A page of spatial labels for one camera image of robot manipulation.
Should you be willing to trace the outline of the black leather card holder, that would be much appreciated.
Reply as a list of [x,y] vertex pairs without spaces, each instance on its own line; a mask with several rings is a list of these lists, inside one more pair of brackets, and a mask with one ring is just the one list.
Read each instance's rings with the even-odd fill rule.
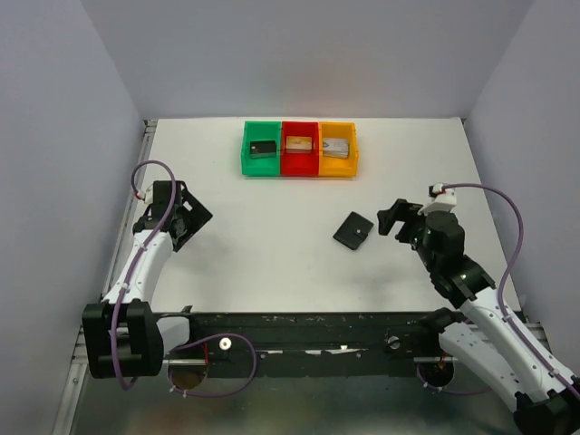
[[333,239],[352,251],[359,249],[372,231],[371,220],[352,211],[333,234]]

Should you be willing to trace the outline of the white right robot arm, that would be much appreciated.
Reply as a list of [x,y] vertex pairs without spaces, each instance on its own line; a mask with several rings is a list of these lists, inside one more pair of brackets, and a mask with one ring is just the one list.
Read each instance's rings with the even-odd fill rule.
[[405,199],[377,213],[386,236],[417,252],[434,288],[451,309],[425,319],[417,344],[443,351],[471,369],[510,409],[523,434],[572,434],[579,429],[579,379],[543,346],[515,312],[498,300],[488,273],[464,252],[465,231],[448,210],[422,212]]

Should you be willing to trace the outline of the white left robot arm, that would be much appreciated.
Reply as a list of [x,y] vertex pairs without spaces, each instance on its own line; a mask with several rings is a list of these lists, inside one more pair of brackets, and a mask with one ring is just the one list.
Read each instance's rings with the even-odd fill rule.
[[111,337],[116,337],[118,365],[125,377],[154,376],[170,351],[194,356],[199,333],[189,326],[186,311],[155,314],[152,301],[160,274],[173,253],[213,215],[187,189],[184,181],[156,180],[146,192],[144,214],[132,228],[128,260],[109,292],[82,312],[87,359],[96,379],[114,378]]

